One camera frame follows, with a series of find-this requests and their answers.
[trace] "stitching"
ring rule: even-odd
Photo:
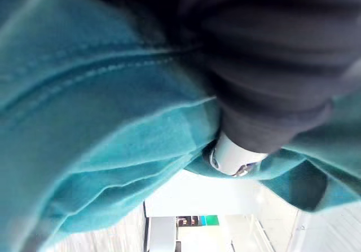
[[[102,76],[107,73],[115,72],[119,69],[123,68],[129,68],[129,67],[143,67],[143,66],[151,66],[151,65],[159,65],[159,64],[166,64],[169,62],[174,61],[174,57],[169,57],[166,59],[161,60],[145,60],[145,61],[139,61],[139,62],[128,62],[128,63],[122,63],[122,64],[113,64],[106,67],[101,67],[97,69],[88,70],[86,73],[75,76],[74,78],[70,78],[68,80],[65,80],[61,82],[60,84],[52,87],[42,95],[40,95],[38,98],[30,101],[26,107],[27,109],[19,111],[15,116],[9,121],[9,124],[7,125],[7,128],[11,128],[13,126],[16,126],[21,122],[21,120],[25,119],[28,114],[31,112],[35,112],[36,109],[42,105],[43,103],[47,102],[50,98],[53,98],[54,96],[59,95],[62,91],[81,83],[87,79],[93,78],[95,76]]]
[[[126,41],[97,41],[94,43],[83,43],[76,47],[72,47],[69,49],[57,50],[51,54],[42,55],[35,60],[31,60],[31,61],[25,63],[24,66],[16,69],[13,74],[1,75],[0,82],[14,81],[15,79],[17,79],[21,76],[27,75],[28,73],[30,73],[32,71],[32,69],[38,67],[42,63],[46,63],[48,61],[54,61],[54,60],[61,60],[61,59],[67,58],[70,54],[76,54],[76,53],[79,54],[81,52],[86,52],[86,50],[88,50],[90,48],[95,49],[97,47],[99,48],[99,47],[106,46],[106,45],[115,45],[115,46],[116,45],[134,45],[134,46],[147,45],[151,48],[159,48],[159,49],[170,47],[173,50],[189,50],[196,46],[195,44],[190,44],[187,46],[172,46],[167,43],[151,43],[151,42],[145,42],[145,41],[139,41],[137,43],[133,43],[130,41],[129,42],[126,42]]]

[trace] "white object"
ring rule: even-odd
[[[238,146],[222,132],[210,153],[209,162],[222,173],[243,176],[248,173],[248,164],[261,162],[267,156],[267,153],[251,152]]]
[[[175,217],[153,217],[150,224],[149,252],[174,252]]]

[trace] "white plastic piece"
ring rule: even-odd
[[[222,132],[209,159],[210,164],[220,172],[242,176],[248,173],[247,164],[261,162],[267,156],[267,153],[251,152],[238,146]]]

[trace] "teal fabric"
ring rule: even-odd
[[[183,168],[225,177],[201,157],[219,109],[188,65],[196,41],[170,42],[133,3],[3,1],[0,251],[112,225]],[[360,101],[338,100],[330,122],[247,178],[308,211],[358,200]]]

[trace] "dark gray fabric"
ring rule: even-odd
[[[241,147],[270,153],[322,124],[360,85],[361,0],[182,0]]]

